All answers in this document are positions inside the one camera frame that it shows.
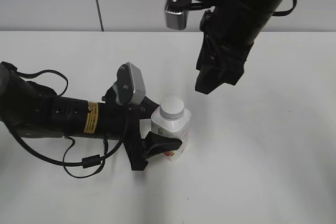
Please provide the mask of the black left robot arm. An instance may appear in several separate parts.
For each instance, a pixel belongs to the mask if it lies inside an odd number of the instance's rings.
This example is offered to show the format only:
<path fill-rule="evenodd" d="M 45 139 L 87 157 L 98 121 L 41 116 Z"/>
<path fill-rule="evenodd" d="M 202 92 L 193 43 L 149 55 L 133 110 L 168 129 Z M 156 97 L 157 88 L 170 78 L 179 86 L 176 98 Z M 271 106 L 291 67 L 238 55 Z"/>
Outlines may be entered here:
<path fill-rule="evenodd" d="M 140 121 L 149 119 L 158 104 L 145 95 L 142 73 L 130 62 L 121 65 L 116 82 L 106 91 L 101 102 L 65 97 L 52 88 L 37 84 L 38 73 L 22 73 L 8 62 L 1 63 L 1 122 L 13 138 L 36 158 L 61 166 L 102 169 L 115 153 L 109 141 L 123 146 L 132 170 L 142 171 L 148 159 L 177 150 L 182 141 L 149 132 L 141 137 Z M 103 154 L 66 162 L 44 156 L 32 149 L 28 138 L 77 137 L 101 139 Z"/>

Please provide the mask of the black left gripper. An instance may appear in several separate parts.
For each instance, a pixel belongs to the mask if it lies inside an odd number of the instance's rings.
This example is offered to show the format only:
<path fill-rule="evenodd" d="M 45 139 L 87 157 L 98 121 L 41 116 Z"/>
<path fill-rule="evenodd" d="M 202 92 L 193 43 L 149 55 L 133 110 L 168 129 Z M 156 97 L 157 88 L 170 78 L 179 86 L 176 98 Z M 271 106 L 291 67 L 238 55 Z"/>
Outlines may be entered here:
<path fill-rule="evenodd" d="M 143 139 L 142 155 L 140 120 L 150 119 L 160 105 L 148 97 L 139 105 L 120 105 L 116 83 L 107 90 L 102 99 L 107 107 L 110 134 L 122 141 L 133 171 L 143 171 L 148 165 L 146 159 L 181 147 L 180 139 L 149 132 Z"/>

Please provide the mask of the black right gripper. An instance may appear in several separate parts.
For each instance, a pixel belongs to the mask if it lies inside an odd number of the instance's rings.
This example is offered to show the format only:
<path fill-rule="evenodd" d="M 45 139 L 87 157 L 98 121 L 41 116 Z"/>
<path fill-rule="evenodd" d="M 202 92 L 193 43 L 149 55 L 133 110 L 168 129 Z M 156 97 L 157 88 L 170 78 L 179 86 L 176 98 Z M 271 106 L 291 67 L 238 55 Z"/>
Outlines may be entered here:
<path fill-rule="evenodd" d="M 213 27 L 215 13 L 206 10 L 200 23 L 203 41 L 196 69 L 195 91 L 210 94 L 222 84 L 236 85 L 244 74 L 244 64 L 254 44 L 234 46 L 220 40 Z"/>

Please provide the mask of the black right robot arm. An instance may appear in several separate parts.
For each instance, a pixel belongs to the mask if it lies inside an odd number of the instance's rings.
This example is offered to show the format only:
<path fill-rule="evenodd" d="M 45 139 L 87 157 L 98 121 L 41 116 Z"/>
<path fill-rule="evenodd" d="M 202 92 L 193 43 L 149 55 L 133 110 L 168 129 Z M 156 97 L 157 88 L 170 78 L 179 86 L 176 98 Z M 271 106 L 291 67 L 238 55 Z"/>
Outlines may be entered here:
<path fill-rule="evenodd" d="M 195 91 L 209 94 L 222 84 L 236 85 L 256 37 L 283 0 L 220 0 L 200 23 L 203 43 L 196 63 Z"/>

